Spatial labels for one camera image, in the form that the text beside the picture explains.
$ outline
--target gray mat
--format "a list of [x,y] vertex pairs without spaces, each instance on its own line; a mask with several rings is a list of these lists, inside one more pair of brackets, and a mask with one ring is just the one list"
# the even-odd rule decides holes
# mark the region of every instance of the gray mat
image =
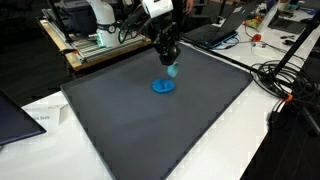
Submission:
[[154,49],[62,86],[115,179],[166,178],[217,117],[251,82],[249,74],[180,45],[176,89]]

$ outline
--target white robot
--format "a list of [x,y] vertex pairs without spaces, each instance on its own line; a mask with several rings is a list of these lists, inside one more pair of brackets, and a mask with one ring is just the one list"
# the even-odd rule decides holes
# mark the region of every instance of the white robot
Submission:
[[[91,5],[98,24],[97,42],[101,47],[115,47],[119,41],[119,28],[115,20],[114,11],[110,4],[113,0],[87,0]],[[123,0],[125,6],[132,5],[131,0]],[[126,23],[139,20],[146,13],[150,19],[147,23],[152,23],[151,37],[153,45],[160,54],[160,60],[163,65],[172,65],[180,54],[180,49],[176,45],[175,23],[172,20],[171,11],[173,5],[171,0],[143,0],[142,8],[130,14]]]

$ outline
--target floor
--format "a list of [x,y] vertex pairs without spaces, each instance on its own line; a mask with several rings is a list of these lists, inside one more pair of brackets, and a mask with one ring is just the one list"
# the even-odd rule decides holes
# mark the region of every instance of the floor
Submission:
[[[217,7],[204,12],[214,20]],[[22,33],[6,36],[7,40],[20,37],[20,41],[10,41],[0,55],[0,89],[20,106],[57,92],[61,84],[72,81],[56,47],[39,29],[24,33],[30,38]],[[314,48],[307,64],[308,74],[320,83],[317,51],[319,47]],[[320,179],[320,137],[310,136],[305,120],[291,109],[285,107],[281,111],[279,122],[284,126],[266,136],[242,179]]]

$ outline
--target white table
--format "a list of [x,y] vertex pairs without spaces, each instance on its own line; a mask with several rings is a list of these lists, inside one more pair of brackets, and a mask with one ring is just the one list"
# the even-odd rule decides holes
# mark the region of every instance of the white table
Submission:
[[[242,26],[239,33],[242,41],[249,40],[244,35]],[[274,33],[279,31],[267,29],[262,34],[268,39],[263,40],[288,50],[288,47],[281,44],[283,40]],[[319,35],[320,28],[310,35],[297,54],[307,58]],[[269,60],[252,55],[250,47],[250,44],[239,44],[220,53],[247,65]],[[300,60],[293,58],[291,61],[302,66]],[[255,83],[251,83],[217,119],[168,179],[239,179],[267,134],[268,113],[278,101]],[[61,92],[24,108],[56,104],[67,104]],[[111,179],[73,112],[69,108],[65,113],[66,118],[60,124],[55,122],[57,119],[52,122],[38,121],[48,130],[47,134],[4,147],[0,152],[0,179]]]

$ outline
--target blue disc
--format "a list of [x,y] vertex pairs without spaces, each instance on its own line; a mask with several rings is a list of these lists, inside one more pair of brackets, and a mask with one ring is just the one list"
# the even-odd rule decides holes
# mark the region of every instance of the blue disc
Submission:
[[158,93],[170,92],[174,89],[174,83],[168,79],[157,79],[152,82],[152,89]]

